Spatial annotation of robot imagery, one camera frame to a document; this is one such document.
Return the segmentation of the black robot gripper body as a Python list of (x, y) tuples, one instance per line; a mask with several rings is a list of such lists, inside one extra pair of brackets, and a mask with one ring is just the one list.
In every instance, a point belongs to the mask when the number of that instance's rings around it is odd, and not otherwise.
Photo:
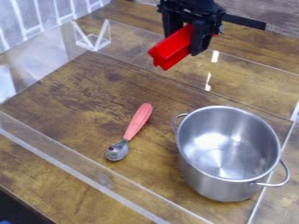
[(213, 0), (160, 0), (157, 12), (177, 14), (183, 23), (189, 25), (196, 20), (204, 20), (211, 25), (212, 34), (221, 32), (225, 10)]

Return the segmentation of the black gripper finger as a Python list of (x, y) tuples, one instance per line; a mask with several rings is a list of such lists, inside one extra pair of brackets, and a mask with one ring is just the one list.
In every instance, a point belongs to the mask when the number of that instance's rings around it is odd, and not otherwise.
[(208, 49), (212, 38), (211, 25), (204, 20), (196, 20), (191, 25), (191, 55), (196, 56)]
[(183, 21), (180, 20), (180, 16), (175, 13), (165, 12), (163, 14), (164, 36), (169, 37), (181, 28), (183, 28)]

